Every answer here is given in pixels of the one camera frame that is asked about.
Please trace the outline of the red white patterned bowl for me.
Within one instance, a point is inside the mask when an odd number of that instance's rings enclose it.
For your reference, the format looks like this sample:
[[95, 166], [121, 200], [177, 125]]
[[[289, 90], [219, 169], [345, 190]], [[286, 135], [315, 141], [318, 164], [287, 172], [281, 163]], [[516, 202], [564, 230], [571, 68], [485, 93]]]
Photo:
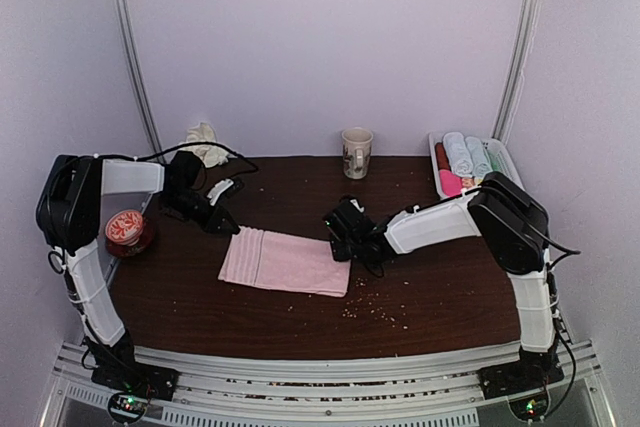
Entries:
[[137, 210], [124, 210], [106, 223], [105, 235], [116, 245], [131, 246], [138, 242], [144, 231], [144, 217]]

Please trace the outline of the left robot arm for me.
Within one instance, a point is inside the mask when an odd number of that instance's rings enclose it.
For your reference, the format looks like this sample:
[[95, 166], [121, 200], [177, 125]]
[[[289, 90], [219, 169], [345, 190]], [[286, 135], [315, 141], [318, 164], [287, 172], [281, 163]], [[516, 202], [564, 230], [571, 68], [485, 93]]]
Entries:
[[134, 345], [118, 316], [100, 263], [102, 199], [109, 195], [159, 195], [161, 202], [206, 233], [239, 231], [223, 201], [242, 189], [237, 176], [219, 181], [205, 195], [193, 190], [202, 163], [194, 153], [177, 150], [170, 163], [154, 157], [60, 155], [55, 159], [36, 207], [36, 223], [50, 248], [51, 267], [67, 285], [87, 344], [106, 376], [123, 391], [144, 380]]

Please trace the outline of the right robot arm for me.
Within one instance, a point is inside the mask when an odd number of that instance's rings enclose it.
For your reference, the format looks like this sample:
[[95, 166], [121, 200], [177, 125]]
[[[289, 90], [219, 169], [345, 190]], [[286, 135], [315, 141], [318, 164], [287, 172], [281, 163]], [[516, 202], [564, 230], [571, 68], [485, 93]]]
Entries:
[[430, 207], [408, 207], [379, 223], [346, 196], [323, 222], [334, 260], [355, 260], [368, 269], [432, 245], [482, 238], [515, 296], [520, 360], [513, 380], [530, 389], [550, 373], [559, 343], [557, 262], [550, 251], [563, 258], [578, 252], [551, 239], [545, 208], [506, 175], [492, 172], [475, 188]]

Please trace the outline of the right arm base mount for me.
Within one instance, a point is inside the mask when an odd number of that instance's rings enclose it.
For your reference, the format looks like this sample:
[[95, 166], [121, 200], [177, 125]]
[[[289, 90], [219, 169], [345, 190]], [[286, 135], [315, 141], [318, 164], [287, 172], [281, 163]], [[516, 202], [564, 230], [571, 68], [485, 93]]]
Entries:
[[545, 371], [526, 367], [521, 361], [482, 368], [478, 371], [485, 400], [504, 398], [511, 414], [524, 422], [541, 421], [551, 408], [549, 387], [564, 379], [559, 365]]

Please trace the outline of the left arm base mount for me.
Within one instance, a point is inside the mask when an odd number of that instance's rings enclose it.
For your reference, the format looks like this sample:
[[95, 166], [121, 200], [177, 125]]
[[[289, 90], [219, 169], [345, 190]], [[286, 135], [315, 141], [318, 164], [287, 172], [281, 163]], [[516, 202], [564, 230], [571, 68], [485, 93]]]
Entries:
[[135, 372], [96, 367], [91, 374], [95, 384], [114, 390], [107, 400], [107, 412], [120, 424], [140, 421], [152, 400], [171, 401], [179, 372], [175, 369], [137, 364]]

